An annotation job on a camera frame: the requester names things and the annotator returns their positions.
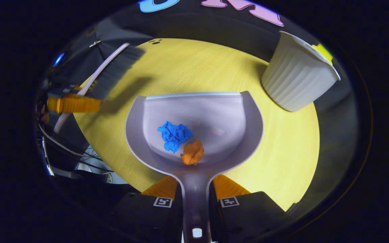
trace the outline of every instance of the pink letter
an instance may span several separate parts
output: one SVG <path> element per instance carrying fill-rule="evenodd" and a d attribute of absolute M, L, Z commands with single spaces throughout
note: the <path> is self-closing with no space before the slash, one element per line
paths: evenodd
<path fill-rule="evenodd" d="M 207 1 L 216 3 L 217 1 L 220 1 L 220 0 L 207 0 Z M 249 11 L 251 14 L 253 14 L 254 16 L 256 16 L 258 18 L 261 18 L 263 20 L 271 22 L 275 25 L 284 26 L 283 22 L 280 21 L 280 17 L 278 14 L 276 14 L 275 12 L 273 12 L 267 8 L 264 8 L 263 6 L 254 4 L 254 3 L 249 2 L 247 0 L 227 0 L 227 1 L 236 10 L 241 10 L 241 9 L 247 8 L 248 6 L 255 5 L 255 9 L 252 9 Z"/>
<path fill-rule="evenodd" d="M 222 2 L 221 0 L 205 0 L 201 2 L 201 4 L 204 6 L 216 7 L 216 8 L 224 8 L 227 6 L 227 4 Z"/>

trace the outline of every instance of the yellow table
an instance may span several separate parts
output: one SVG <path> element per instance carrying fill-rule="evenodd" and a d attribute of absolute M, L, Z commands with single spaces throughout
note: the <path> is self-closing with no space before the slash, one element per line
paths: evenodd
<path fill-rule="evenodd" d="M 250 192 L 264 191 L 283 210 L 298 202 L 318 161 L 319 127 L 313 103 L 294 113 L 277 106 L 260 82 L 268 63 L 250 54 L 198 40 L 158 40 L 139 46 L 145 55 L 110 92 L 99 112 L 75 114 L 97 154 L 142 192 L 164 175 L 139 162 L 125 141 L 125 120 L 136 96 L 248 90 L 261 110 L 264 137 L 249 160 L 225 175 Z"/>

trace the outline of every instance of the white brush handle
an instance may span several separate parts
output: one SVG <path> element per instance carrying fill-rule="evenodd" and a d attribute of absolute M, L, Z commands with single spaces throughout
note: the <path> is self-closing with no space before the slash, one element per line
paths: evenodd
<path fill-rule="evenodd" d="M 127 46 L 129 46 L 130 43 L 124 43 L 122 44 L 118 49 L 116 49 L 106 60 L 97 68 L 97 70 L 89 77 L 88 82 L 86 82 L 85 86 L 77 93 L 79 96 L 84 96 L 88 89 L 91 87 L 91 84 L 93 84 L 94 80 L 100 75 L 100 73 L 106 68 L 106 66 Z M 69 117 L 70 113 L 62 113 L 60 117 L 57 120 L 57 123 L 54 127 L 54 132 L 59 133 L 60 129 L 64 125 L 65 121 Z"/>

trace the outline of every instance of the crumpled paper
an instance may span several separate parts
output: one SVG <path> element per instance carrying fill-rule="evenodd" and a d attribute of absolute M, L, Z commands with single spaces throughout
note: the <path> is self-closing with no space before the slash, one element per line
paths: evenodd
<path fill-rule="evenodd" d="M 178 150 L 179 145 L 187 141 L 193 134 L 186 126 L 180 124 L 179 126 L 166 123 L 157 129 L 162 133 L 162 138 L 165 141 L 164 148 L 166 151 L 172 151 L 174 154 Z"/>
<path fill-rule="evenodd" d="M 204 147 L 199 140 L 184 146 L 184 154 L 181 154 L 182 162 L 186 165 L 196 165 L 204 157 Z"/>

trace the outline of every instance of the brush bristles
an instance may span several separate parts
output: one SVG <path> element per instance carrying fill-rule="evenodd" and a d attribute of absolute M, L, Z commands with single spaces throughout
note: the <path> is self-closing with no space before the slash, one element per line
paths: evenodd
<path fill-rule="evenodd" d="M 144 50 L 132 46 L 125 48 L 97 77 L 94 86 L 88 89 L 88 96 L 104 100 L 118 81 L 144 53 Z"/>

